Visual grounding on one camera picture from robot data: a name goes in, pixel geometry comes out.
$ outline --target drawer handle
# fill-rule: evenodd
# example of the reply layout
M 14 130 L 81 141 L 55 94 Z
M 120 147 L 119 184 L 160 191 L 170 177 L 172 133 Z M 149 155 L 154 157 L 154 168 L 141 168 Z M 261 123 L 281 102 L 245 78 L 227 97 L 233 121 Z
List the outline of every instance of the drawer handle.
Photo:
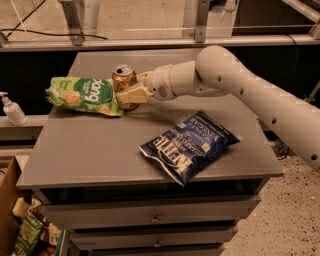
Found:
M 154 215 L 154 217 L 151 219 L 152 224 L 159 224 L 160 219 L 157 217 L 157 215 Z
M 162 245 L 160 242 L 157 240 L 156 243 L 153 245 L 154 248 L 160 248 Z

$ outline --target soda can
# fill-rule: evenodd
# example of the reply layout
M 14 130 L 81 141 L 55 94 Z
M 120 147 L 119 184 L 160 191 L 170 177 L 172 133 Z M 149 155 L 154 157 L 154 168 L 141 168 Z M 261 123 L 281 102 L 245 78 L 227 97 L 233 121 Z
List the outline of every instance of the soda can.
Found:
M 113 89 L 121 92 L 128 87 L 137 83 L 137 74 L 129 65 L 117 66 L 112 73 Z M 137 103 L 119 103 L 120 107 L 125 110 L 132 110 L 138 107 Z

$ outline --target gray cabinet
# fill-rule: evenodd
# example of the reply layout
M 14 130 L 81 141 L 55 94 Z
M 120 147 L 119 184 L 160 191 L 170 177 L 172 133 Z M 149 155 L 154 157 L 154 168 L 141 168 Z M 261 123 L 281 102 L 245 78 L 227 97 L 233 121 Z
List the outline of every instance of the gray cabinet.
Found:
M 192 60 L 198 51 L 79 53 L 70 76 L 108 78 L 116 63 L 140 73 L 154 63 Z M 198 110 L 241 142 L 181 187 L 138 146 Z M 281 175 L 255 116 L 239 100 L 184 96 L 141 104 L 121 118 L 53 108 L 17 185 L 32 189 L 46 216 L 92 256 L 213 256 L 260 202 L 268 179 Z

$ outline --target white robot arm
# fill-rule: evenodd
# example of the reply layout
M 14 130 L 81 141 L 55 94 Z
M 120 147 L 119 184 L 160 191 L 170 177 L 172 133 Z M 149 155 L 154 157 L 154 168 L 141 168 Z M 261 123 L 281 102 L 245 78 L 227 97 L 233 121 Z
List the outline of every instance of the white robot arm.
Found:
M 220 46 L 204 48 L 195 61 L 162 66 L 144 80 L 117 94 L 122 103 L 150 97 L 171 100 L 231 93 L 312 168 L 320 168 L 320 109 L 250 72 Z

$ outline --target green chip bag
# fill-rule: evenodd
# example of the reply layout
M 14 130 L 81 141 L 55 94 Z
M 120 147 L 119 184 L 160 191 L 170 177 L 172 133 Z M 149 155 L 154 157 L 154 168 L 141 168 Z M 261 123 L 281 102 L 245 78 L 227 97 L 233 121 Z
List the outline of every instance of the green chip bag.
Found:
M 53 77 L 46 90 L 48 101 L 55 106 L 107 116 L 123 116 L 112 79 Z
M 42 227 L 42 223 L 31 212 L 28 212 L 23 219 L 14 247 L 14 254 L 17 256 L 33 255 Z

